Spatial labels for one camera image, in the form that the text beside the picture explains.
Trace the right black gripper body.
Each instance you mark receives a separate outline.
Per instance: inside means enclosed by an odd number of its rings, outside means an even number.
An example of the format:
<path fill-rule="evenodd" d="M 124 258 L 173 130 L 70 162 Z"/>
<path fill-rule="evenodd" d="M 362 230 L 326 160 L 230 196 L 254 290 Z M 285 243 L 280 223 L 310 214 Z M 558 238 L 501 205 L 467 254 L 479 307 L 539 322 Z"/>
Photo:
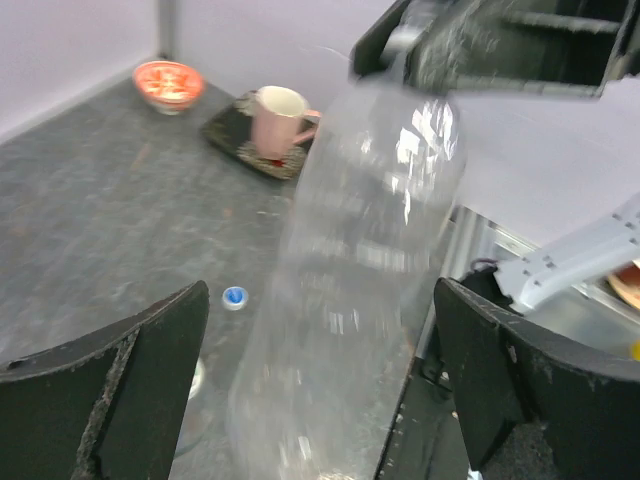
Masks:
<path fill-rule="evenodd" d="M 637 37 L 637 1 L 511 1 L 497 15 L 496 74 L 599 97 Z"/>

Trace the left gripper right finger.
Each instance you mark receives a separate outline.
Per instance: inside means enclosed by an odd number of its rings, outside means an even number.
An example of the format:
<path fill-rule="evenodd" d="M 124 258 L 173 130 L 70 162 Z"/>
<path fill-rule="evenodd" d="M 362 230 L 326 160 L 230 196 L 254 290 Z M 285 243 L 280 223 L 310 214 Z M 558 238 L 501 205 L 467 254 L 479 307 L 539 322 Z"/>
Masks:
<path fill-rule="evenodd" d="M 639 364 L 441 278 L 436 328 L 472 469 L 486 479 L 636 479 Z"/>

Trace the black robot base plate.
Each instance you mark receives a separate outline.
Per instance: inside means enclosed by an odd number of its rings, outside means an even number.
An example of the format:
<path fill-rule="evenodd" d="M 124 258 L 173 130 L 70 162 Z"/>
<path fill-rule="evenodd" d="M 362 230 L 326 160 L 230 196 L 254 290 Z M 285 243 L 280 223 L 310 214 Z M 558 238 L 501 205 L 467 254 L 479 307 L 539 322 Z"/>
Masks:
<path fill-rule="evenodd" d="M 467 457 L 448 375 L 437 355 L 414 358 L 376 479 L 556 479 L 550 452 L 533 430 L 513 431 L 493 462 L 474 470 Z"/>

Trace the clear plastic bottle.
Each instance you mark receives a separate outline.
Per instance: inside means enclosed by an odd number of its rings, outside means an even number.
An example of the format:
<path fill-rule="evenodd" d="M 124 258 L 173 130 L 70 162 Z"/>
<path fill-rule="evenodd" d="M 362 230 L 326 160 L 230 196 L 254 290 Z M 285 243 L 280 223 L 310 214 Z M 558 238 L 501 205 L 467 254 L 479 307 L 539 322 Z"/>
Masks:
<path fill-rule="evenodd" d="M 466 165 L 459 115 L 405 87 L 418 31 L 387 73 L 324 113 L 275 270 L 232 384 L 228 432 L 244 479 L 373 477 L 414 355 L 416 306 Z"/>

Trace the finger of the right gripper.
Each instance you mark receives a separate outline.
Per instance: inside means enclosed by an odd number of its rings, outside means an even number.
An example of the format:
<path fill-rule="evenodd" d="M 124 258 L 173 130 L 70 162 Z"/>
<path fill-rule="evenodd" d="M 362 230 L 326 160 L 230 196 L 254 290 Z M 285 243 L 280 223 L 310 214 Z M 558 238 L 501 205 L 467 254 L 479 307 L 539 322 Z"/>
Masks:
<path fill-rule="evenodd" d="M 415 28 L 403 22 L 409 5 L 409 0 L 395 1 L 355 43 L 350 56 L 353 80 L 405 82 L 408 53 L 415 43 Z"/>
<path fill-rule="evenodd" d="M 499 44 L 495 24 L 503 1 L 447 1 L 409 49 L 407 85 L 426 94 L 503 90 L 505 79 L 484 73 Z"/>

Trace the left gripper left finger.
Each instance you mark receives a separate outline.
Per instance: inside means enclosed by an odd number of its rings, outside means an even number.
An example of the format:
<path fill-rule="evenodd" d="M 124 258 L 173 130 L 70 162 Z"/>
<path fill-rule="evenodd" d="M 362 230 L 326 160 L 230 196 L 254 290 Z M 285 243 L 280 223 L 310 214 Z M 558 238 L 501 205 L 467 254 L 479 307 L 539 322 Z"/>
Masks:
<path fill-rule="evenodd" d="M 208 315 L 197 281 L 3 364 L 2 478 L 168 478 Z"/>

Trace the blue white bottle cap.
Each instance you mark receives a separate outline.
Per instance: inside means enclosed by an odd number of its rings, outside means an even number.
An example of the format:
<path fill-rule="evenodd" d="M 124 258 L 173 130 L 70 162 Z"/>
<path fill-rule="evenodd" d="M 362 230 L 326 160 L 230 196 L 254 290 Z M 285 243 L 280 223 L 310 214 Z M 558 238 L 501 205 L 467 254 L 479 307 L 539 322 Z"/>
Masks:
<path fill-rule="evenodd" d="M 248 301 L 248 292 L 240 286 L 226 288 L 221 296 L 223 307 L 228 311 L 242 310 Z"/>

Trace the green label water bottle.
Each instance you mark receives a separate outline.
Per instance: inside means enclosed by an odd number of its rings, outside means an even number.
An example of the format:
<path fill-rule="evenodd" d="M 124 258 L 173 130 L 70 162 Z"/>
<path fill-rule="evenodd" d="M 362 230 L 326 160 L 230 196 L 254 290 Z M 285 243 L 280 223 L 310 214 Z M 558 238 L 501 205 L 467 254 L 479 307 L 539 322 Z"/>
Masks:
<path fill-rule="evenodd" d="M 196 362 L 191 388 L 179 432 L 174 457 L 177 458 L 191 450 L 204 436 L 212 414 L 209 411 L 209 386 L 204 362 Z"/>

